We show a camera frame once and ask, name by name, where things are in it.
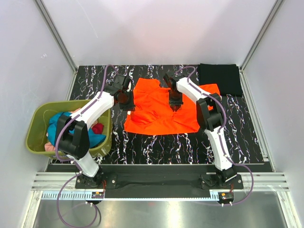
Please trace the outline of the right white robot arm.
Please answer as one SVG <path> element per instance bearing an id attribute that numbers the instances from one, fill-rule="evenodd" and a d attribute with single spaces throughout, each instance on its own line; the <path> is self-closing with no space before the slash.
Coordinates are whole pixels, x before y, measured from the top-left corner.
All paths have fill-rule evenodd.
<path id="1" fill-rule="evenodd" d="M 196 105 L 196 117 L 200 129 L 208 136 L 214 154 L 216 174 L 209 184 L 227 188 L 237 176 L 235 165 L 229 155 L 224 136 L 227 117 L 217 93 L 209 93 L 194 84 L 189 78 L 175 73 L 163 77 L 169 90 L 169 105 L 176 112 L 183 105 L 182 96 L 187 96 Z"/>

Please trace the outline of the orange t shirt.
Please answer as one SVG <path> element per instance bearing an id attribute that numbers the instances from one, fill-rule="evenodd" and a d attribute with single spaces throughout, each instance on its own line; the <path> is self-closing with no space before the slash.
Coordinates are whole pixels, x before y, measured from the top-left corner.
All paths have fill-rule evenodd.
<path id="1" fill-rule="evenodd" d="M 200 126 L 196 105 L 185 95 L 183 105 L 174 112 L 169 106 L 169 88 L 157 79 L 140 78 L 134 88 L 135 110 L 127 115 L 124 130 L 144 135 L 196 133 Z"/>

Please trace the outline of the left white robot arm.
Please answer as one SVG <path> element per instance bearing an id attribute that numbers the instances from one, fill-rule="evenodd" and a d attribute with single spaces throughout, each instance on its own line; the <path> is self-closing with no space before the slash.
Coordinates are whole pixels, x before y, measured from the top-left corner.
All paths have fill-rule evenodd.
<path id="1" fill-rule="evenodd" d="M 88 130 L 92 124 L 115 104 L 123 111 L 134 111 L 133 83 L 130 77 L 116 75 L 114 81 L 103 84 L 102 90 L 84 107 L 70 116 L 61 115 L 57 121 L 55 153 L 64 153 L 79 168 L 79 175 L 92 188 L 103 182 L 103 172 L 89 152 Z"/>

